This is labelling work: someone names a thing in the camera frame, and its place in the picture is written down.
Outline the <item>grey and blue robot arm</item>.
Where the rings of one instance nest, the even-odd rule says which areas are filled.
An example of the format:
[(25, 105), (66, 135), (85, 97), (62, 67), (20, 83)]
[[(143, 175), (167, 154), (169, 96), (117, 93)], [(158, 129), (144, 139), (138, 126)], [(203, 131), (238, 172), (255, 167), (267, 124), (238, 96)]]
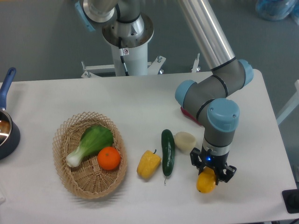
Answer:
[[(207, 0), (181, 0), (186, 22), (204, 55), (212, 75), (200, 83), (182, 82), (175, 99), (181, 109), (204, 129), (201, 149), (190, 153), (199, 173), (210, 168), (216, 182), (228, 182), (236, 172), (227, 164), (229, 148), (239, 123), (239, 107), (228, 96), (246, 86), (254, 76), (251, 65), (237, 60)], [(137, 0), (79, 0), (75, 5), (89, 30), (102, 29), (115, 51), (117, 76), (149, 73), (146, 53), (133, 53), (153, 36), (150, 18), (140, 11)]]

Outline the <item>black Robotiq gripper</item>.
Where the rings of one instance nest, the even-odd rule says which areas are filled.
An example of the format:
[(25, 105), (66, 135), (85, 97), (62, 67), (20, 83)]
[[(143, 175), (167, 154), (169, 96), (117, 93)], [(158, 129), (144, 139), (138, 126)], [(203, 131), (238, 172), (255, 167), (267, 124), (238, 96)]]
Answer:
[(206, 151), (203, 147), (201, 149), (193, 148), (190, 152), (191, 164), (198, 170), (200, 175), (205, 167), (214, 170), (216, 175), (216, 185), (219, 182), (227, 183), (236, 173), (237, 168), (227, 164), (228, 153), (217, 156), (212, 155), (210, 150)]

